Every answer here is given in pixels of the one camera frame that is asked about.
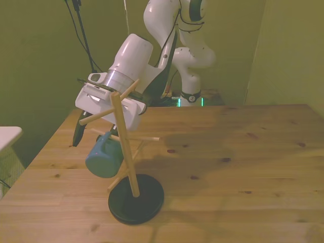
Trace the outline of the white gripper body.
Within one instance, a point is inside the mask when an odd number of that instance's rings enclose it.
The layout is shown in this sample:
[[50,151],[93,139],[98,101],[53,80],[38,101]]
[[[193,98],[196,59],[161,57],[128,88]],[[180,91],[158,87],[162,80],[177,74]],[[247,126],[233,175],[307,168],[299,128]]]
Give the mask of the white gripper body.
[[[88,87],[88,85],[85,85],[81,89],[76,98],[75,105],[77,108],[90,113],[91,116],[80,119],[79,124],[83,126],[102,118],[116,125],[117,121],[114,115],[114,107],[110,100],[111,92],[106,92],[105,97],[107,99],[104,100],[103,96],[90,91]],[[146,105],[131,98],[123,98],[121,100],[121,107],[127,130],[136,130],[141,120],[140,114],[146,111]]]

